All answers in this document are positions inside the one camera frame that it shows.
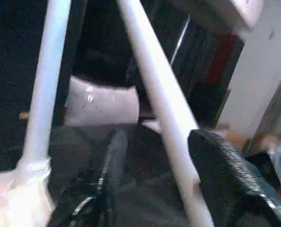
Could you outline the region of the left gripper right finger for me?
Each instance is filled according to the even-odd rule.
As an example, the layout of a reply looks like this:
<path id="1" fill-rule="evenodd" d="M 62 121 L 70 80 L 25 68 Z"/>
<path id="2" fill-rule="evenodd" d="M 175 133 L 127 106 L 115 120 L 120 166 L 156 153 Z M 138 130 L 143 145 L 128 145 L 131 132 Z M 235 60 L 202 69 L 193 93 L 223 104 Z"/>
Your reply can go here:
<path id="1" fill-rule="evenodd" d="M 281 198 L 231 143 L 193 130 L 188 145 L 215 226 L 281 227 Z"/>

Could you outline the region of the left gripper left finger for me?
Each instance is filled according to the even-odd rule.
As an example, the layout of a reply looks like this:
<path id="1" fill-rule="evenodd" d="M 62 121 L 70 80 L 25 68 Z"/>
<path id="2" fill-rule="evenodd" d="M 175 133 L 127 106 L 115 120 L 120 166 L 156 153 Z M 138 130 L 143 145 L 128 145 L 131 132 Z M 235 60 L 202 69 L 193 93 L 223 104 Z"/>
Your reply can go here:
<path id="1" fill-rule="evenodd" d="M 114 130 L 96 143 L 87 166 L 64 184 L 50 217 L 52 227 L 97 227 L 114 223 L 115 195 L 119 191 L 128 148 L 127 135 Z"/>

